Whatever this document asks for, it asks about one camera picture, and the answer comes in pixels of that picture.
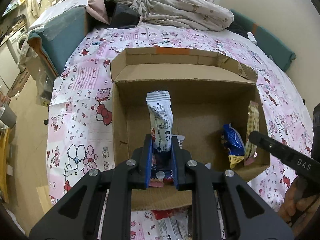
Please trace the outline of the person right hand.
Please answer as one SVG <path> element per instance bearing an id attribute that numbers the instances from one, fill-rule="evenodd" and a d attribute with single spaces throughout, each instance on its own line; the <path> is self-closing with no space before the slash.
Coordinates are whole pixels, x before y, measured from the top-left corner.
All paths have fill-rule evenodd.
<path id="1" fill-rule="evenodd" d="M 278 215 L 280 215 L 285 222 L 291 223 L 295 231 L 302 231 L 308 225 L 319 207 L 319 194 L 298 198 L 299 195 L 302 194 L 298 189 L 298 180 L 299 178 L 297 177 L 285 193 L 284 202 L 280 206 Z M 297 211 L 305 213 L 302 215 L 302 218 L 298 218 L 297 221 L 293 223 L 291 219 Z"/>

